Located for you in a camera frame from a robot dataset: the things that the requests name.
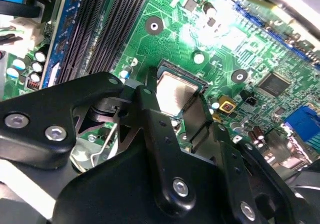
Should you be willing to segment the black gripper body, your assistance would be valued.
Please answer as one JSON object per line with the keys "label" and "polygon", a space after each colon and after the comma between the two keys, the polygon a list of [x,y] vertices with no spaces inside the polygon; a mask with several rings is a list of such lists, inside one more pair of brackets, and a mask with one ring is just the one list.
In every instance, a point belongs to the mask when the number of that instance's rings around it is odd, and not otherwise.
{"label": "black gripper body", "polygon": [[55,224],[234,224],[218,184],[218,169],[183,152],[184,168],[196,192],[195,207],[173,218],[156,204],[145,146],[130,147],[73,179],[60,193]]}

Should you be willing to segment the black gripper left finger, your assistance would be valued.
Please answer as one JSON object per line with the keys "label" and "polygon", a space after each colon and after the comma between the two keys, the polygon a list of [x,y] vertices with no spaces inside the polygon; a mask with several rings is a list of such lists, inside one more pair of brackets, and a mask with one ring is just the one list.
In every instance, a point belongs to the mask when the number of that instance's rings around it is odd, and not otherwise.
{"label": "black gripper left finger", "polygon": [[14,189],[20,180],[31,182],[15,162],[40,169],[67,163],[76,144],[76,131],[85,119],[102,120],[104,102],[111,99],[119,110],[133,108],[138,120],[132,130],[144,130],[150,152],[155,199],[167,212],[185,214],[196,203],[191,186],[181,174],[167,167],[168,144],[178,156],[181,149],[168,116],[160,111],[157,96],[140,85],[125,87],[114,75],[99,72],[0,104],[0,179]]}

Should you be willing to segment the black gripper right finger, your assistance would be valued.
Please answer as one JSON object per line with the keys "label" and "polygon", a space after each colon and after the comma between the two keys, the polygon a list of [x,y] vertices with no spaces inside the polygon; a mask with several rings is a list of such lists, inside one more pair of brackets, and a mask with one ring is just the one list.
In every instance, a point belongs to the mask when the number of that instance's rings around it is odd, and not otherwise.
{"label": "black gripper right finger", "polygon": [[230,224],[310,223],[310,206],[294,192],[259,151],[246,142],[234,144],[227,128],[213,120],[203,95],[183,112],[192,152],[218,169],[222,213]]}

